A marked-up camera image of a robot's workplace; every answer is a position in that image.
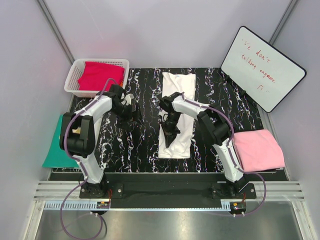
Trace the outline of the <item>white t shirt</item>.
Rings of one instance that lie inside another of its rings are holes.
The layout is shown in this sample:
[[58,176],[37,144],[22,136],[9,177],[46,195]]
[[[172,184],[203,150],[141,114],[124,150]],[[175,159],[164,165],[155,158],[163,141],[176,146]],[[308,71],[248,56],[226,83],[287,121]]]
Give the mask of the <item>white t shirt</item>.
[[[162,96],[170,96],[175,92],[184,93],[184,96],[194,100],[196,91],[195,74],[162,73]],[[188,159],[191,157],[191,139],[193,136],[194,119],[186,114],[179,118],[177,128],[180,134],[169,147],[166,147],[165,136],[162,129],[159,130],[158,157],[160,159]]]

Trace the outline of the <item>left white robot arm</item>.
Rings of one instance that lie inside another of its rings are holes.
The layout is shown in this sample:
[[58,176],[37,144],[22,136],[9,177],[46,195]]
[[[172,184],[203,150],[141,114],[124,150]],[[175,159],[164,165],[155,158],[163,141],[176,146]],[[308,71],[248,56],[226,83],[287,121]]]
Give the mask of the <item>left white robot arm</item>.
[[59,147],[76,161],[84,181],[92,184],[90,192],[97,198],[108,193],[108,186],[102,182],[104,173],[95,157],[102,117],[106,113],[116,116],[116,126],[130,130],[134,124],[143,124],[140,106],[131,93],[113,84],[109,91],[100,91],[94,99],[76,112],[62,116]]

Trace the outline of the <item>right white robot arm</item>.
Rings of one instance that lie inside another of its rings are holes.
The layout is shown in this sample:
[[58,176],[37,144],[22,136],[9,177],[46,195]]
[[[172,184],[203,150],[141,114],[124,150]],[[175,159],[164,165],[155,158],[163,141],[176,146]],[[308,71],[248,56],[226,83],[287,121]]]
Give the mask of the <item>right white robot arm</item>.
[[169,148],[182,133],[178,128],[182,114],[193,118],[199,124],[203,141],[215,149],[222,163],[226,184],[221,186],[220,195],[229,195],[235,199],[243,195],[248,180],[244,176],[233,145],[235,134],[233,125],[224,113],[213,105],[185,97],[183,92],[175,92],[170,96],[159,98],[159,106],[167,115],[160,121],[164,146]]

